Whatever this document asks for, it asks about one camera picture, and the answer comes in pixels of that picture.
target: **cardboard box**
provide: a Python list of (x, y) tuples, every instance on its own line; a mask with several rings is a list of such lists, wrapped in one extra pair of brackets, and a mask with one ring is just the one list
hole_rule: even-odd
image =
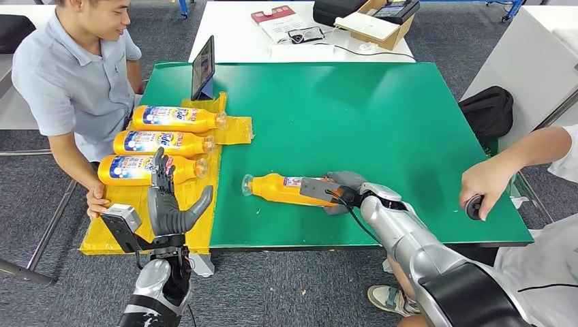
[[(368, 13), (371, 9), (379, 10), (383, 5), (387, 2), (387, 0), (368, 0), (364, 5), (357, 10), (357, 12), (361, 14)], [(335, 23), (335, 26), (342, 27), (351, 31), (351, 37), (364, 41), (364, 42), (371, 42), (375, 43), (381, 48), (385, 48), (387, 50), (393, 50), (393, 48), (401, 41), (402, 38), (406, 35), (406, 33), (410, 30), (410, 26), (412, 26), (412, 22), (414, 21), (415, 14), (413, 14), (409, 19), (407, 19), (403, 24), (401, 24), (392, 34), (386, 37), (383, 40), (376, 39), (369, 35), (365, 35), (359, 31), (355, 31), (352, 29), (348, 29), (347, 27), (339, 26)]]

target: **man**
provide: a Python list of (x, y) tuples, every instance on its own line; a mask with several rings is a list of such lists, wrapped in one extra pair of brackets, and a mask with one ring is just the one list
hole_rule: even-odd
[[(485, 218), (502, 195), (510, 178), (526, 166), (553, 162), (549, 171), (578, 183), (578, 125), (547, 127), (534, 131), (511, 147), (468, 169), (462, 175), (459, 203), (462, 208), (476, 194), (485, 196), (480, 217)], [(522, 307), (537, 327), (578, 326), (578, 215), (531, 231), (535, 242), (525, 247), (500, 248), (489, 264), (501, 272), (518, 295)], [(409, 280), (401, 267), (388, 258), (402, 291), (389, 286), (373, 286), (370, 301), (386, 311), (401, 314), (398, 326), (427, 326)], [(533, 286), (545, 288), (516, 292)]]
[(91, 219), (108, 203), (93, 166), (112, 153), (142, 92), (140, 50), (126, 31), (129, 3), (56, 0), (46, 27), (14, 54), (12, 82), (58, 165), (88, 189)]

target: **shirt collar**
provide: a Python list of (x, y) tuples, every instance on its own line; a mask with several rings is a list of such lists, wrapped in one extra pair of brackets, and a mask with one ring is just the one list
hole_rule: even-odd
[(86, 51), (82, 46), (79, 46), (76, 41), (68, 35), (68, 33), (62, 27), (62, 24), (56, 16), (56, 11), (52, 13), (50, 20), (48, 21), (48, 28), (54, 33), (54, 37), (70, 52), (81, 66), (86, 66), (92, 61), (99, 61), (101, 57), (91, 54)]

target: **gray carpet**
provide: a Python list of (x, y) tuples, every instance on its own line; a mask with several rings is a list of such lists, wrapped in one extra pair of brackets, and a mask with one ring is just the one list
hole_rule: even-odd
[[(204, 1), (188, 20), (175, 3), (133, 0), (130, 33), (143, 53), (143, 74), (156, 60), (187, 60)], [(438, 64), (459, 98), (504, 32), (501, 6), (423, 3), (408, 43), (420, 61)], [(0, 149), (38, 149), (36, 131), (0, 131)], [(528, 178), (555, 219), (578, 212), (578, 187), (528, 168)], [(67, 178), (50, 157), (0, 158), (0, 255), (26, 264), (55, 210)], [(39, 271), (59, 278), (42, 287), (0, 275), (0, 326), (115, 326), (138, 270), (132, 256), (91, 256), (77, 248), (88, 226), (79, 187)], [(532, 228), (546, 221), (524, 205)], [(381, 269), (384, 253), (323, 251), (215, 254), (214, 276), (194, 277), (192, 307), (198, 326), (395, 326), (396, 315), (372, 307), (366, 289), (395, 283)], [(185, 314), (182, 326), (192, 326)]]

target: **robotic arm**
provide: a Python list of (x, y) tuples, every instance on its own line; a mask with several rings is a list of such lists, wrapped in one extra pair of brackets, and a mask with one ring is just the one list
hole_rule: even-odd
[(500, 273), (440, 243), (399, 194), (351, 172), (326, 177), (304, 178), (301, 194), (341, 204), (328, 207), (329, 214), (359, 207), (412, 284), (429, 326), (531, 326)]
[(147, 242), (135, 234), (140, 219), (131, 206), (115, 204), (102, 214), (106, 227), (126, 253), (151, 250), (150, 262), (142, 268), (120, 327), (175, 327), (191, 296), (192, 263), (185, 245), (185, 233), (192, 229), (213, 199), (213, 187), (206, 186), (190, 208), (179, 210), (174, 196), (172, 173), (166, 169), (163, 148), (155, 154), (148, 207), (155, 238)]

